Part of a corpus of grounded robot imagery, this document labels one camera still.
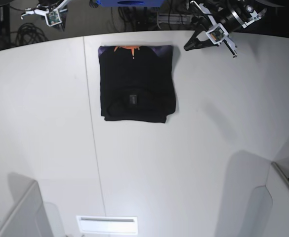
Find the black T-shirt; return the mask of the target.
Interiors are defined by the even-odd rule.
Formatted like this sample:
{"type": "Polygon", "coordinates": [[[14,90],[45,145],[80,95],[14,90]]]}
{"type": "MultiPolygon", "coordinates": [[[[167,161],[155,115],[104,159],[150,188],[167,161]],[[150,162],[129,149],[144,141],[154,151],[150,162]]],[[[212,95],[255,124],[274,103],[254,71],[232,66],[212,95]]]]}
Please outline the black T-shirt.
{"type": "Polygon", "coordinates": [[[165,123],[176,110],[173,46],[101,46],[100,106],[105,121],[165,123]]]}

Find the blue box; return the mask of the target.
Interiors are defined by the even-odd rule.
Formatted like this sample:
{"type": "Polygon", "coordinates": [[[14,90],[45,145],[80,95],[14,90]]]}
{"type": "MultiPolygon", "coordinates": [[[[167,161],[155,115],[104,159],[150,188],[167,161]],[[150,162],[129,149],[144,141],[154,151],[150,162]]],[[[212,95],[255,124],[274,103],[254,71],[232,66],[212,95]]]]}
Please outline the blue box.
{"type": "Polygon", "coordinates": [[[160,7],[164,0],[97,0],[96,2],[103,7],[160,7]]]}

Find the white partition panel right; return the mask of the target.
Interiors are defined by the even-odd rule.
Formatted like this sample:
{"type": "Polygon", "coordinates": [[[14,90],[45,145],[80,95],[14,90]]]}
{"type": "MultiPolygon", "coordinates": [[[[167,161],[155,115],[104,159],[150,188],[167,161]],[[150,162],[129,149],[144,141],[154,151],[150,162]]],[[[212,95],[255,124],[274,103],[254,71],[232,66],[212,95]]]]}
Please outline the white partition panel right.
{"type": "Polygon", "coordinates": [[[271,163],[266,185],[255,188],[253,237],[289,237],[289,179],[271,163]]]}

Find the white partition panel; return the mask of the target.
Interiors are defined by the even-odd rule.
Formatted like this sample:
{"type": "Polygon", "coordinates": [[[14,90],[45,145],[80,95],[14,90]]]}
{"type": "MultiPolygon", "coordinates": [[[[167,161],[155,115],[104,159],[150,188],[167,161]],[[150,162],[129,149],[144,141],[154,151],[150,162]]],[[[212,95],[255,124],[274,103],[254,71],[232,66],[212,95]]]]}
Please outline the white partition panel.
{"type": "Polygon", "coordinates": [[[253,237],[289,237],[289,179],[271,163],[266,185],[255,188],[253,237]]]}
{"type": "Polygon", "coordinates": [[[7,176],[14,203],[0,220],[0,237],[65,237],[57,206],[44,202],[37,180],[11,172],[7,176]]]}

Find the white partition panel left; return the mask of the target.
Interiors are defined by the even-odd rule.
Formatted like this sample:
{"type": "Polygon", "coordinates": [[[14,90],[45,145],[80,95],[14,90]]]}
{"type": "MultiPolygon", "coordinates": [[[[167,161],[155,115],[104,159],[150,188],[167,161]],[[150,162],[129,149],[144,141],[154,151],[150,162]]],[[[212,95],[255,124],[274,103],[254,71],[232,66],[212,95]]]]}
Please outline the white partition panel left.
{"type": "Polygon", "coordinates": [[[0,220],[0,237],[65,237],[57,206],[44,202],[37,180],[11,172],[7,176],[14,203],[0,220]]]}

